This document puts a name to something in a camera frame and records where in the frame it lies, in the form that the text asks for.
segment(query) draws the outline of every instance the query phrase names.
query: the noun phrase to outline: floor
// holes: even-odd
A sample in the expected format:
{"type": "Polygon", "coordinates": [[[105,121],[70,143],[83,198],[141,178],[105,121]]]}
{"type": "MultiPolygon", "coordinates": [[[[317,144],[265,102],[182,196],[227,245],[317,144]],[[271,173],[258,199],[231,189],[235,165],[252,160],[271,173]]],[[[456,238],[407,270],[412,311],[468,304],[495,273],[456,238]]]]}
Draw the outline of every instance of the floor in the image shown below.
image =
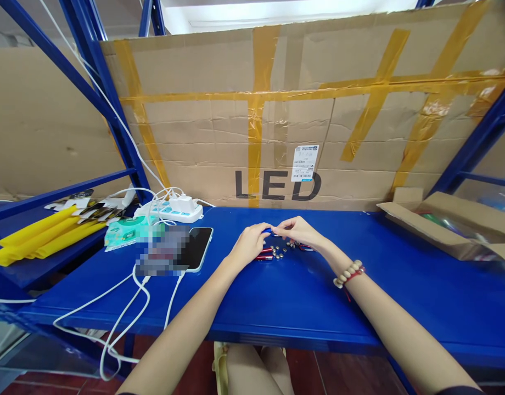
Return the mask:
{"type": "MultiPolygon", "coordinates": [[[[134,357],[140,358],[155,339],[136,336],[134,357]]],[[[213,358],[212,342],[203,342],[174,395],[217,395],[216,376],[211,370],[213,358]]],[[[287,361],[295,395],[407,395],[385,358],[287,349],[287,361]]],[[[113,395],[120,385],[117,379],[105,382],[31,372],[19,376],[2,395],[113,395]]]]}

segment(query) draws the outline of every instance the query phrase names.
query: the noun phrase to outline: leg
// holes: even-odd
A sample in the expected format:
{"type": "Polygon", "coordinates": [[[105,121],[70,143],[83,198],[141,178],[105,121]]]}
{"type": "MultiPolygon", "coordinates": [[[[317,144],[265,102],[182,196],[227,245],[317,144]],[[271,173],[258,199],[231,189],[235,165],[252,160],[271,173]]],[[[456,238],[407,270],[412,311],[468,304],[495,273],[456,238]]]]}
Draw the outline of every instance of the leg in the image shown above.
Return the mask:
{"type": "Polygon", "coordinates": [[[284,395],[294,395],[289,365],[280,347],[264,347],[261,358],[284,395]]]}
{"type": "Polygon", "coordinates": [[[251,345],[232,344],[227,352],[229,395],[282,395],[251,345]]]}

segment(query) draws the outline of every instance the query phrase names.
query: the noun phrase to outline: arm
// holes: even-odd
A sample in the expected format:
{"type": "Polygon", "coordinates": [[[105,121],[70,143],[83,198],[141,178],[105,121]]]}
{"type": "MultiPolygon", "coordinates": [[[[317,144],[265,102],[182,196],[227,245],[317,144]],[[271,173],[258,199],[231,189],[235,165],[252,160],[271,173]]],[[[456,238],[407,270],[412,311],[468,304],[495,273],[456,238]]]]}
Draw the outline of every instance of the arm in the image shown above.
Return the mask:
{"type": "MultiPolygon", "coordinates": [[[[337,276],[353,263],[301,217],[284,221],[273,231],[313,247],[337,276]]],[[[391,356],[423,394],[457,386],[479,389],[448,351],[367,274],[354,277],[346,287],[391,356]]]]}
{"type": "Polygon", "coordinates": [[[231,253],[148,349],[118,390],[138,395],[171,394],[209,332],[232,281],[262,250],[270,227],[246,228],[231,253]]]}

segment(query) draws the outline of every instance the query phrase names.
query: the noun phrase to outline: ceiling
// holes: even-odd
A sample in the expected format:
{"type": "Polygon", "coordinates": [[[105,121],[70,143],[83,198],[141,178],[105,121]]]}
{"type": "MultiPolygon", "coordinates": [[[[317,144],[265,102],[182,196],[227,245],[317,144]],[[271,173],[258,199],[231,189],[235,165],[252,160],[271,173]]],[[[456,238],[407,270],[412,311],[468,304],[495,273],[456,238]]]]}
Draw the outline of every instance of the ceiling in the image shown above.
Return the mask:
{"type": "MultiPolygon", "coordinates": [[[[19,0],[41,29],[60,42],[59,35],[38,0],[19,0]]],[[[58,0],[45,0],[65,35],[70,30],[58,0]]],[[[139,0],[96,0],[109,39],[136,37],[141,19],[139,0]]],[[[161,0],[166,28],[172,34],[284,24],[295,21],[345,18],[415,7],[417,0],[161,0]]],[[[0,7],[0,32],[24,35],[0,7]]]]}

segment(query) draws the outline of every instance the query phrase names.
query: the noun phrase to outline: wooden bead bracelet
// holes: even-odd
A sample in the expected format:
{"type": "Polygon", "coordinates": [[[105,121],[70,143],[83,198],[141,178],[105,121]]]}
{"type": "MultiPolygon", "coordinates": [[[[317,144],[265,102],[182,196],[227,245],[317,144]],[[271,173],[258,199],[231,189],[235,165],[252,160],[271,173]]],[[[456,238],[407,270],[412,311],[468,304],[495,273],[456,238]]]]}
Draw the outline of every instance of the wooden bead bracelet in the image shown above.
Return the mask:
{"type": "Polygon", "coordinates": [[[337,288],[342,288],[353,277],[356,277],[366,271],[366,268],[362,265],[362,262],[358,259],[352,263],[347,270],[345,270],[338,278],[333,280],[333,284],[337,288]]]}

